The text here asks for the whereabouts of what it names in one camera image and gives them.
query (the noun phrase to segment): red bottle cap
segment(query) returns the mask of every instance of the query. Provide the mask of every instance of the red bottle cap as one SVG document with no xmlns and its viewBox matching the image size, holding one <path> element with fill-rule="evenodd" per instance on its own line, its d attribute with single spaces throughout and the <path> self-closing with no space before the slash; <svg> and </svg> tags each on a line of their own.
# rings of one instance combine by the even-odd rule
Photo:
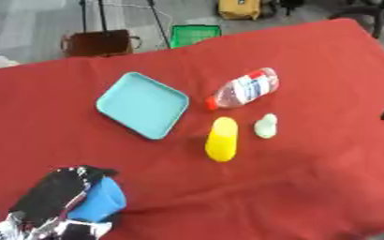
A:
<svg viewBox="0 0 384 240">
<path fill-rule="evenodd" d="M 218 108 L 218 105 L 216 105 L 215 97 L 208 97 L 205 100 L 205 104 L 209 110 L 216 110 Z"/>
</svg>

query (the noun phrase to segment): plastic bottle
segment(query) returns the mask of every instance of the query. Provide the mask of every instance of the plastic bottle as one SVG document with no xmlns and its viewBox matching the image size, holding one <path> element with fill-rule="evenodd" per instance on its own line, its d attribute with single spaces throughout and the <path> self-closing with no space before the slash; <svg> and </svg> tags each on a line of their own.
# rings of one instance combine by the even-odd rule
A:
<svg viewBox="0 0 384 240">
<path fill-rule="evenodd" d="M 236 155 L 239 127 L 234 119 L 219 117 L 205 144 L 205 151 L 215 161 L 230 161 Z"/>
<path fill-rule="evenodd" d="M 226 83 L 215 95 L 206 99 L 207 108 L 235 108 L 275 91 L 278 76 L 272 68 L 264 67 Z"/>
</svg>

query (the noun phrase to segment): blue cup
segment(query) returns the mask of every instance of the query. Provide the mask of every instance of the blue cup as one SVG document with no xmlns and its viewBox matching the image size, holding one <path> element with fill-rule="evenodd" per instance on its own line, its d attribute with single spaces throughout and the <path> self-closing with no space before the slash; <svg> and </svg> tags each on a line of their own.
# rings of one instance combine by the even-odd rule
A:
<svg viewBox="0 0 384 240">
<path fill-rule="evenodd" d="M 100 222 L 108 216 L 126 207 L 124 192 L 110 177 L 93 186 L 85 201 L 68 213 L 70 219 L 82 219 L 90 222 Z"/>
</svg>

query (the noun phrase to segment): bottle label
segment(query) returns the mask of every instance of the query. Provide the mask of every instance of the bottle label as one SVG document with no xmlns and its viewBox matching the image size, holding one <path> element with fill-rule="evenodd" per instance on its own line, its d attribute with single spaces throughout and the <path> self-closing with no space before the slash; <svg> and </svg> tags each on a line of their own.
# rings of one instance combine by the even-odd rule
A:
<svg viewBox="0 0 384 240">
<path fill-rule="evenodd" d="M 269 89 L 269 79 L 266 75 L 261 75 L 256 79 L 251 79 L 248 75 L 245 75 L 234 80 L 234 90 L 243 104 L 269 93 Z"/>
</svg>

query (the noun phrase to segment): metal stand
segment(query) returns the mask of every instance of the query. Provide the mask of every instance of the metal stand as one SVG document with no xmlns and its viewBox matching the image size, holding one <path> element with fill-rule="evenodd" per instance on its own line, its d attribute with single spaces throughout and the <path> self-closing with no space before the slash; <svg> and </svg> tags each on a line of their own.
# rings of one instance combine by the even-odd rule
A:
<svg viewBox="0 0 384 240">
<path fill-rule="evenodd" d="M 157 21 L 158 28 L 160 29 L 160 33 L 164 38 L 164 41 L 166 42 L 166 46 L 168 49 L 170 48 L 170 43 L 168 40 L 168 37 L 166 36 L 166 32 L 164 31 L 163 25 L 161 24 L 160 18 L 158 18 L 158 14 L 155 11 L 155 1 L 154 0 L 148 0 L 148 5 L 150 6 L 152 12 L 155 15 L 155 20 Z"/>
<path fill-rule="evenodd" d="M 108 34 L 108 26 L 107 26 L 107 21 L 106 21 L 106 13 L 105 13 L 105 8 L 103 4 L 103 0 L 97 0 L 98 2 L 98 8 L 100 11 L 100 20 L 102 23 L 102 29 L 103 32 Z M 166 32 L 164 31 L 163 24 L 160 21 L 160 18 L 158 17 L 157 11 L 155 10 L 155 1 L 154 0 L 147 0 L 148 5 L 150 6 L 150 9 L 152 10 L 154 16 L 155 16 L 155 21 L 157 22 L 158 29 L 160 30 L 160 33 L 162 37 L 164 38 L 164 41 L 168 47 L 170 48 L 170 43 L 169 39 L 166 35 Z M 82 30 L 87 32 L 87 20 L 86 20 L 86 0 L 80 0 L 80 6 L 81 6 L 81 11 L 82 11 Z"/>
</svg>

